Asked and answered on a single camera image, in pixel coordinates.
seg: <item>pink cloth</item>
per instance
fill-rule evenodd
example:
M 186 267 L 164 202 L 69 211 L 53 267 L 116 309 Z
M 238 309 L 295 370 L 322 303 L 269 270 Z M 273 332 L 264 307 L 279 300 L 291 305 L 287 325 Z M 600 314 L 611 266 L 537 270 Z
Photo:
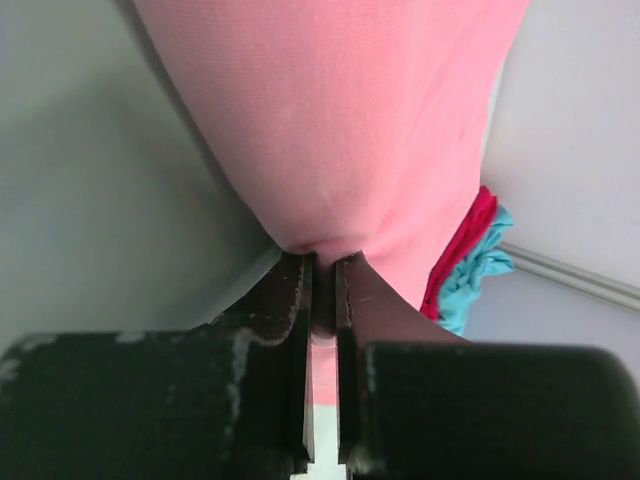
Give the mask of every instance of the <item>pink cloth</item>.
M 458 263 L 475 247 L 487 232 L 498 211 L 498 199 L 485 187 L 473 201 L 467 215 L 449 241 L 444 253 L 438 259 L 429 275 L 427 291 L 420 307 L 420 313 L 431 320 L 440 318 L 438 294 L 442 285 Z
M 267 232 L 326 263 L 364 249 L 415 308 L 478 191 L 490 92 L 527 3 L 136 0 Z M 315 401 L 333 404 L 318 352 Z

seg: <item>turquoise fabric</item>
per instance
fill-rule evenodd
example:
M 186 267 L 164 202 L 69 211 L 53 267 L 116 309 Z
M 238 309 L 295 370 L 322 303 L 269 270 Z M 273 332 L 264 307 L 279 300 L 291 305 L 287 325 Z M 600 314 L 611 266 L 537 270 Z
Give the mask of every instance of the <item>turquoise fabric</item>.
M 513 226 L 511 214 L 498 206 L 496 218 L 480 242 L 453 269 L 438 294 L 438 325 L 462 335 L 471 305 L 480 298 L 480 283 L 486 275 L 501 275 L 514 270 L 513 261 L 496 247 L 504 232 Z

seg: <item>red fabric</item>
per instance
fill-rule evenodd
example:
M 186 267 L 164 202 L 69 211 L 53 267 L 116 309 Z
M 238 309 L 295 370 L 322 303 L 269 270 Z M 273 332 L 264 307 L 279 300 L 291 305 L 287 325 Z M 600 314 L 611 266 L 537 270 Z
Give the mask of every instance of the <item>red fabric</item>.
M 462 223 L 453 235 L 447 248 L 440 259 L 436 262 L 429 281 L 427 291 L 420 312 L 430 318 L 437 320 L 440 316 L 438 310 L 438 294 L 455 266 L 475 247 L 489 229 L 491 222 L 496 217 L 498 210 L 498 199 L 485 187 L 480 187 L 469 212 L 462 220 Z

